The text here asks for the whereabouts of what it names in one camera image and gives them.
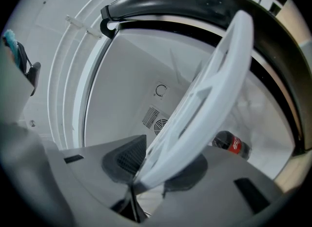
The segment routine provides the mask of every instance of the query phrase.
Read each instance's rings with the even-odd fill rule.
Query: round vent
[[[156,135],[162,130],[164,125],[166,124],[168,120],[158,120],[154,125],[154,132]]]

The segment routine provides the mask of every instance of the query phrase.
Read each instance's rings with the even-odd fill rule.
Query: bottle label
[[[237,137],[233,137],[233,141],[232,141],[232,144],[230,146],[230,148],[228,149],[230,152],[233,152],[235,154],[238,154],[239,151],[241,150],[242,148],[242,142],[239,138]]]

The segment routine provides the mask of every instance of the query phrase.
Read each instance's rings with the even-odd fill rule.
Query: black rectangular slot
[[[75,161],[78,161],[80,159],[84,159],[84,157],[82,157],[81,155],[75,155],[75,156],[71,156],[71,157],[68,157],[68,158],[64,158],[64,161],[65,163],[72,163],[72,162],[75,162]]]

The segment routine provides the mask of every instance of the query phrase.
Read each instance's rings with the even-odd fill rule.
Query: coca-cola bottle
[[[229,131],[220,131],[213,140],[213,146],[226,149],[248,160],[250,147]]]

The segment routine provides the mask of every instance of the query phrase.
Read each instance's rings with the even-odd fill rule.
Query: bottle
[[[250,147],[229,131],[220,131],[213,140],[213,146],[228,150],[248,160]]]

